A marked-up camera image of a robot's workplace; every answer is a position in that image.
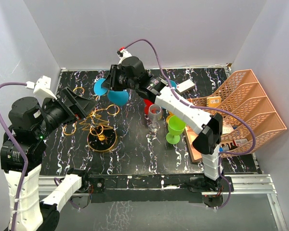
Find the yellow wine glass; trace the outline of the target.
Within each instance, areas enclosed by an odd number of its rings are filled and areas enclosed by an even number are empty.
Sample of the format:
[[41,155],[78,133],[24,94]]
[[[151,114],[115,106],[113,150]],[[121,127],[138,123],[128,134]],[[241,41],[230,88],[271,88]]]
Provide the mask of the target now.
[[170,118],[172,118],[173,116],[175,116],[175,114],[172,113],[172,112],[170,112],[170,111],[168,111],[168,116],[167,116],[167,118],[166,118],[166,123],[167,123],[167,124],[169,123]]

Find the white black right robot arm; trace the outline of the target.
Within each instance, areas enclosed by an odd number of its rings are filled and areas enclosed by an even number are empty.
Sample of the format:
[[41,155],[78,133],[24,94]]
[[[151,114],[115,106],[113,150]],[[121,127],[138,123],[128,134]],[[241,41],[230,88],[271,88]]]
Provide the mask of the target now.
[[192,145],[202,156],[205,187],[211,191],[221,189],[223,170],[219,148],[223,117],[219,113],[211,115],[194,108],[191,102],[177,95],[166,80],[149,74],[136,56],[123,58],[119,64],[111,65],[101,87],[112,91],[134,90],[141,98],[172,112],[188,125],[197,134]]

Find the blue wine glass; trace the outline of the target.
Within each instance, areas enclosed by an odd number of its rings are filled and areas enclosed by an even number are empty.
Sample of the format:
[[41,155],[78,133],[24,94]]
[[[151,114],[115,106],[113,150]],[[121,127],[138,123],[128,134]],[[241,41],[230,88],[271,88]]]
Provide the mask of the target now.
[[106,95],[108,99],[117,106],[125,105],[129,100],[129,93],[126,90],[113,91],[102,87],[105,78],[101,78],[94,84],[93,91],[96,95]]

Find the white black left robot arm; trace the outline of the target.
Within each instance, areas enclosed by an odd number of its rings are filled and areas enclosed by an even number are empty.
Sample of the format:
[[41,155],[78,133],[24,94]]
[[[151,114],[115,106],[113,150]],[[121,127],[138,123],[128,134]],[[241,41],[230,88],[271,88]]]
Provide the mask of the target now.
[[60,212],[76,192],[90,186],[88,174],[72,168],[44,199],[39,197],[39,174],[45,139],[62,125],[86,118],[95,107],[94,100],[76,95],[64,88],[62,95],[16,100],[9,112],[11,125],[5,128],[0,164],[4,171],[10,198],[10,231],[53,231]]

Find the clear wine glass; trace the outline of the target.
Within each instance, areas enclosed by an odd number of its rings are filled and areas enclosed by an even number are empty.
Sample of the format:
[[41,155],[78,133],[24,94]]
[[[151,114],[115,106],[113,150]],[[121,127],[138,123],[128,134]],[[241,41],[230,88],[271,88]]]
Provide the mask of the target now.
[[148,129],[151,132],[157,132],[160,129],[158,121],[162,118],[162,108],[157,104],[152,104],[148,110]]

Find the red wine glass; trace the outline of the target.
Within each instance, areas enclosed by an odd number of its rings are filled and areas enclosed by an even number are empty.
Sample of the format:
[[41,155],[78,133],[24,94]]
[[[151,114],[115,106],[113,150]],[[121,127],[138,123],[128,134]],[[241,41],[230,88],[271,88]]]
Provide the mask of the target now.
[[153,105],[154,103],[151,102],[150,100],[144,99],[144,104],[145,104],[144,113],[145,113],[146,115],[148,115],[149,107],[150,107],[151,105]]

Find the green wine glass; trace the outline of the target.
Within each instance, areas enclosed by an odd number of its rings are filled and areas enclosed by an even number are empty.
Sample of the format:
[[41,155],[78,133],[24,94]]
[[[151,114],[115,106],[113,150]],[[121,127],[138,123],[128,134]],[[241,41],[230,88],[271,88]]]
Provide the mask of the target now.
[[177,144],[181,139],[181,134],[186,127],[186,123],[173,115],[168,121],[168,133],[166,141],[170,144]]

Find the teal wine glass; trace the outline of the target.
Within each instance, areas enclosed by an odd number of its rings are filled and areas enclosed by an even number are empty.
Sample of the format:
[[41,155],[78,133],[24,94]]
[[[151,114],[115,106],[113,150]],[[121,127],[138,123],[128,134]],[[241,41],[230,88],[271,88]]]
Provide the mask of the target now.
[[176,88],[177,84],[173,80],[170,80],[170,83],[171,83],[170,86],[172,88]]

